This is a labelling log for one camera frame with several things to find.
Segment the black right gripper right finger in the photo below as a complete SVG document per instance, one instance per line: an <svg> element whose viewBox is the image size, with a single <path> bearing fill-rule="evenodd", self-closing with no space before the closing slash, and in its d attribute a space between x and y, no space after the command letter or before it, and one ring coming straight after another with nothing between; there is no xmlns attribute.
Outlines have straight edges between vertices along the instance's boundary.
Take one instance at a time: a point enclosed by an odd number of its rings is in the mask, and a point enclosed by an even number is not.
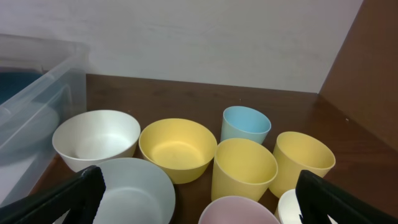
<svg viewBox="0 0 398 224"><path fill-rule="evenodd" d="M303 224L397 224L397 219L364 203L309 170L300 172L295 194Z"/></svg>

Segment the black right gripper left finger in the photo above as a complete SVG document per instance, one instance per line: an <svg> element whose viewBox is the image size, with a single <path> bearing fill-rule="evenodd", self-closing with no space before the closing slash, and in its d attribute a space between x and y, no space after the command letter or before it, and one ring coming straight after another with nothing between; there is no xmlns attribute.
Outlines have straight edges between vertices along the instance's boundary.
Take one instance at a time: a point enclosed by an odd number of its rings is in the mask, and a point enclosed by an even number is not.
<svg viewBox="0 0 398 224"><path fill-rule="evenodd" d="M106 190L103 173L89 166L51 189L1 208L1 223L93 223Z"/></svg>

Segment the cream white cup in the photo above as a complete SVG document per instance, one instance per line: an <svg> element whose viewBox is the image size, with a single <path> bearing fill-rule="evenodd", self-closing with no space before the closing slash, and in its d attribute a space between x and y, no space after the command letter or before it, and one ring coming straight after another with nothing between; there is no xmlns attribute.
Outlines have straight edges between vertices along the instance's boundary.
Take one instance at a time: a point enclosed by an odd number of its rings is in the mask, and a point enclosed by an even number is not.
<svg viewBox="0 0 398 224"><path fill-rule="evenodd" d="M281 224L302 224L301 210L295 189L286 191L279 199L275 217Z"/></svg>

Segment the yellow cup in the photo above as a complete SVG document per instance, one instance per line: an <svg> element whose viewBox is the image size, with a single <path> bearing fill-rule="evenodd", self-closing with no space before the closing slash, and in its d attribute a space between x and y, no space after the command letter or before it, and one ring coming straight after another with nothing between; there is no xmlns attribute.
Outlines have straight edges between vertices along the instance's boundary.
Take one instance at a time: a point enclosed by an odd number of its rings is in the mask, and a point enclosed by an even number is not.
<svg viewBox="0 0 398 224"><path fill-rule="evenodd" d="M259 201L278 174L272 153L252 140L231 138L218 144L211 182L211 200L225 196Z"/></svg>
<svg viewBox="0 0 398 224"><path fill-rule="evenodd" d="M336 164L335 155L329 147L295 131L278 135L273 155L278 164L278 174L269 189L278 198L295 188L302 170L324 177Z"/></svg>

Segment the pink cup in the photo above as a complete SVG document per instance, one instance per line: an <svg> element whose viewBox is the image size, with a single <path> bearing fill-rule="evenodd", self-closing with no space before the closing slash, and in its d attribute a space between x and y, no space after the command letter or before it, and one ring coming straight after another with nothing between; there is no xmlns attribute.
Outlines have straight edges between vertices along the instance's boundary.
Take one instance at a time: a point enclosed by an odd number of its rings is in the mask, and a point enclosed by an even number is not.
<svg viewBox="0 0 398 224"><path fill-rule="evenodd" d="M279 224L265 206L246 197L225 196L212 201L198 224Z"/></svg>

